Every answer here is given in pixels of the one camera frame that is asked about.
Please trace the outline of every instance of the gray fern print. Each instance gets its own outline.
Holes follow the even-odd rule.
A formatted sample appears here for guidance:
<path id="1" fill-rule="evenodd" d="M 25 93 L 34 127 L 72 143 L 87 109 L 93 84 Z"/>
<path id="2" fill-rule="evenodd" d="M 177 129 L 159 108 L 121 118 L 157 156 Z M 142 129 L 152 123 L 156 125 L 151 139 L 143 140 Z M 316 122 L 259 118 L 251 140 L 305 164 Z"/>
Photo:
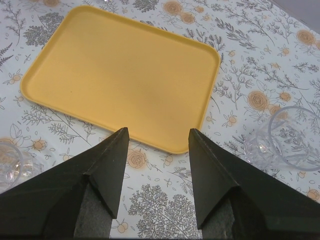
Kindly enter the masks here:
<path id="1" fill-rule="evenodd" d="M 38 16 L 38 18 L 42 25 L 29 26 L 23 34 L 27 39 L 26 44 L 28 46 L 44 46 L 64 19 L 57 12 L 50 12 L 46 15 Z"/>
<path id="2" fill-rule="evenodd" d="M 181 194 L 168 200 L 159 185 L 142 185 L 130 198 L 129 215 L 143 217 L 137 223 L 139 238 L 200 239 L 195 206 Z"/>
<path id="3" fill-rule="evenodd" d="M 145 13 L 150 10 L 156 10 L 156 5 L 159 0 L 135 0 L 133 6 L 139 9 L 141 12 Z"/>

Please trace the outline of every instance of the yellow tray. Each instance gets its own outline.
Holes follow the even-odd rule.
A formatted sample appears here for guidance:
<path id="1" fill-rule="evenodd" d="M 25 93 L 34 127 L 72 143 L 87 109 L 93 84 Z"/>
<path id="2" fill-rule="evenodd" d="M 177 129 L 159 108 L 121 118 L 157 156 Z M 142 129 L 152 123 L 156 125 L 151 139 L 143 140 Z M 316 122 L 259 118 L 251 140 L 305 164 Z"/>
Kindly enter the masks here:
<path id="1" fill-rule="evenodd" d="M 212 47 L 104 10 L 72 9 L 21 82 L 30 101 L 173 154 L 188 151 L 218 74 Z"/>

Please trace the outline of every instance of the table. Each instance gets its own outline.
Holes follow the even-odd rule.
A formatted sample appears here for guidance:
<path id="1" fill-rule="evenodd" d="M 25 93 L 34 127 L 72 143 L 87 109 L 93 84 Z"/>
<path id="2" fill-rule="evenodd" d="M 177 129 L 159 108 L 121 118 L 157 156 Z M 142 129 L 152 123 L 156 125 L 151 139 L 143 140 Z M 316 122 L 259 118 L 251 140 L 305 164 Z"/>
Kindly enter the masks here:
<path id="1" fill-rule="evenodd" d="M 79 5 L 216 48 L 221 66 L 202 132 L 241 158 L 245 136 L 278 109 L 294 105 L 320 114 L 320 35 L 266 0 L 0 0 L 0 139 L 43 161 L 45 169 L 111 134 L 29 102 L 19 90 L 42 47 Z M 264 171 L 320 203 L 320 171 Z M 142 214 L 145 201 L 154 203 L 154 213 Z M 161 238 L 164 230 L 174 238 L 201 237 L 189 155 L 168 154 L 132 140 L 110 235 Z"/>

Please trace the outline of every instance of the clear plastic cup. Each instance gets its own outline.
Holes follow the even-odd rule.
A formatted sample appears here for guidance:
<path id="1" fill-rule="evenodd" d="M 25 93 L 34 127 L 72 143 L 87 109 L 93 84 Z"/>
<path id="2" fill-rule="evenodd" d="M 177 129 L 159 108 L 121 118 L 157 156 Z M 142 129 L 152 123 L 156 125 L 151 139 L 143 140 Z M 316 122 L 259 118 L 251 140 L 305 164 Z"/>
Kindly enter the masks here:
<path id="1" fill-rule="evenodd" d="M 43 172 L 44 166 L 28 152 L 0 142 L 0 193 Z"/>
<path id="2" fill-rule="evenodd" d="M 320 118 L 287 106 L 278 110 L 244 141 L 245 159 L 259 169 L 320 170 Z"/>

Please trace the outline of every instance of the floral tablecloth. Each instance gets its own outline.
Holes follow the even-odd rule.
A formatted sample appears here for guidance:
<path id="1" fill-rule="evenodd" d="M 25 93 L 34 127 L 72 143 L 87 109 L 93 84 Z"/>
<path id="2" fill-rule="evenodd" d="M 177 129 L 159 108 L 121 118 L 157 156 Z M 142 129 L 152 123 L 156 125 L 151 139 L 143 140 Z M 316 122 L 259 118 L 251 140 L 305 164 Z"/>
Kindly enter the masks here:
<path id="1" fill-rule="evenodd" d="M 241 158 L 245 137 L 280 108 L 301 106 L 320 115 L 320 36 L 267 0 L 0 0 L 0 141 L 31 153 L 45 169 L 111 134 L 29 102 L 19 90 L 42 47 L 79 5 L 216 48 L 221 66 L 202 132 Z M 320 202 L 320 171 L 264 171 Z M 157 207 L 146 207 L 149 201 Z M 130 142 L 110 235 L 201 237 L 187 153 L 172 155 Z"/>

